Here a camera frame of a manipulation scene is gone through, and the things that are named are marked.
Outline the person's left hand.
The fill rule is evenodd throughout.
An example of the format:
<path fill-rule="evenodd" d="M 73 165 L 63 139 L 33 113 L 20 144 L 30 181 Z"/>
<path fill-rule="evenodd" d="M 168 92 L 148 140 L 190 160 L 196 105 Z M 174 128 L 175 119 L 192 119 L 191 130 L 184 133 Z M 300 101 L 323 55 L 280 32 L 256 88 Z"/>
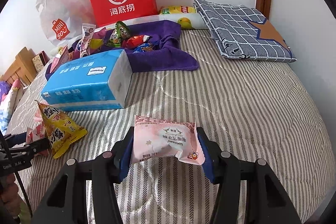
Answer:
<path fill-rule="evenodd" d="M 6 176 L 5 186 L 1 193 L 1 200 L 12 217 L 16 218 L 20 214 L 21 198 L 18 195 L 18 186 L 15 183 L 14 174 Z"/>

